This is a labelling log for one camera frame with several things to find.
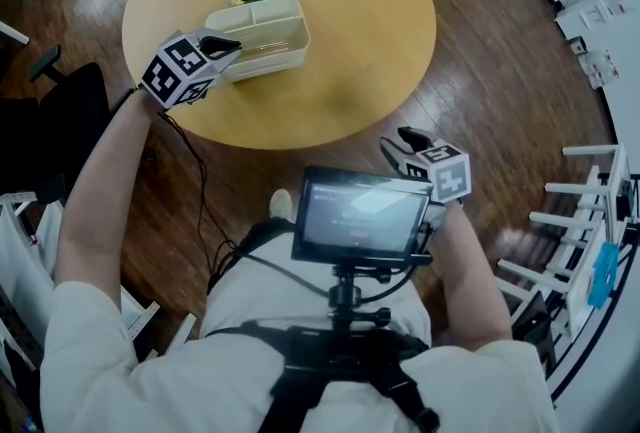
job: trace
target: white cube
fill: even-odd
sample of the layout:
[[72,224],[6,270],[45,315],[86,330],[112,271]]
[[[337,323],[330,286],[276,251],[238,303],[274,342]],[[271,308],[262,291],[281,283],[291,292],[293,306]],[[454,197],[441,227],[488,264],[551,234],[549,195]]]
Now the white cube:
[[160,46],[142,76],[142,84],[165,108],[203,97],[218,82],[222,70],[240,56],[239,48],[204,54],[199,42],[205,36],[219,34],[204,29],[171,37]]
[[432,147],[405,161],[407,174],[426,177],[433,183],[431,200],[449,202],[471,193],[469,154],[445,142],[436,140]]

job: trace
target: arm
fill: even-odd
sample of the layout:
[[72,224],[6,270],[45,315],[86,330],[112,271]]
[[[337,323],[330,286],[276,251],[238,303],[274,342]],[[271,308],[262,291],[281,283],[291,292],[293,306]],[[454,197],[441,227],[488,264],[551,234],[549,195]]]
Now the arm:
[[435,236],[434,255],[444,283],[454,342],[474,351],[497,340],[511,339],[507,304],[457,201],[447,204],[445,219]]
[[120,308],[120,251],[140,156],[157,111],[136,91],[120,108],[84,165],[62,216],[56,285],[91,284]]

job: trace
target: small display screen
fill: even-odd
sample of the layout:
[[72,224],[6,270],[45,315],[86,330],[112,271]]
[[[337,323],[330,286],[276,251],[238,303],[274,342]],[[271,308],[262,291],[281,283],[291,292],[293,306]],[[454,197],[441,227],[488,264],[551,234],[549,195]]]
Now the small display screen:
[[313,183],[303,240],[320,245],[402,252],[424,195]]

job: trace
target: wire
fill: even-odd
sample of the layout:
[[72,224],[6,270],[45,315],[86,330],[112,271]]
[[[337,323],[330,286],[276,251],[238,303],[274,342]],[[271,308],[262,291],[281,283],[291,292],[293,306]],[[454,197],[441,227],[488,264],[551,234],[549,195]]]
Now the wire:
[[407,274],[404,276],[402,280],[400,280],[400,282],[398,282],[393,287],[390,287],[386,291],[381,292],[380,294],[376,294],[375,296],[369,296],[368,298],[362,298],[362,303],[371,303],[373,301],[378,301],[378,300],[381,300],[382,298],[386,298],[387,296],[395,293],[398,289],[400,289],[403,285],[405,285],[409,280],[411,280],[411,277],[416,272],[416,269],[418,269],[418,266],[411,266],[409,268],[409,271],[407,271]]
[[305,287],[305,288],[309,289],[309,291],[311,291],[311,292],[313,292],[313,293],[315,293],[315,294],[317,294],[319,296],[322,296],[323,298],[328,298],[329,297],[329,293],[327,291],[325,291],[324,289],[320,289],[319,287],[313,285],[311,282],[308,282],[304,278],[300,278],[295,273],[292,273],[291,271],[289,271],[287,269],[284,269],[284,268],[278,266],[277,264],[274,264],[273,262],[269,262],[268,260],[263,259],[262,257],[257,257],[257,256],[255,256],[253,254],[242,253],[242,252],[233,252],[233,255],[238,256],[238,257],[245,257],[247,259],[251,259],[252,261],[259,262],[260,264],[264,264],[268,268],[271,268],[271,269],[277,271],[278,273],[282,273],[283,275],[289,277],[291,280],[297,282],[302,287]]
[[[193,145],[191,145],[191,142],[189,141],[189,138],[187,138],[186,133],[184,132],[182,127],[178,125],[175,119],[173,117],[170,117],[166,113],[160,113],[160,118],[162,118],[165,122],[167,122],[178,133],[180,138],[182,138],[182,141],[184,141],[185,145],[187,146],[187,149],[189,149],[189,152],[191,152],[196,162],[198,163],[198,169],[200,170],[200,208],[198,211],[198,226],[196,230],[198,232],[198,237],[200,238],[200,243],[202,244],[202,251],[204,253],[205,260],[207,261],[207,268],[209,268],[209,274],[213,274],[215,263],[217,262],[217,256],[220,252],[220,249],[224,245],[229,245],[233,249],[235,248],[235,243],[229,238],[225,230],[217,222],[217,220],[209,210],[209,206],[207,205],[207,200],[205,196],[205,188],[207,185],[207,179],[209,177],[209,174],[207,171],[207,165],[204,163],[204,161],[202,160],[202,158],[200,157],[196,149],[193,148]],[[211,218],[211,221],[213,222],[213,224],[216,226],[216,228],[224,238],[224,241],[216,251],[216,258],[213,259],[213,261],[209,257],[209,249],[207,248],[207,242],[205,241],[204,236],[202,235],[203,211],[207,212],[207,214],[209,215],[209,218]]]

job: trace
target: shoe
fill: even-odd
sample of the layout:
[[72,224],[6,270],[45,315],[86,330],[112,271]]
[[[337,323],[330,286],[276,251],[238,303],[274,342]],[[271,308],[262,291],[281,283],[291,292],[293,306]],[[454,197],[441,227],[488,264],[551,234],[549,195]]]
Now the shoe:
[[284,218],[293,223],[293,200],[286,189],[277,190],[271,197],[269,217]]

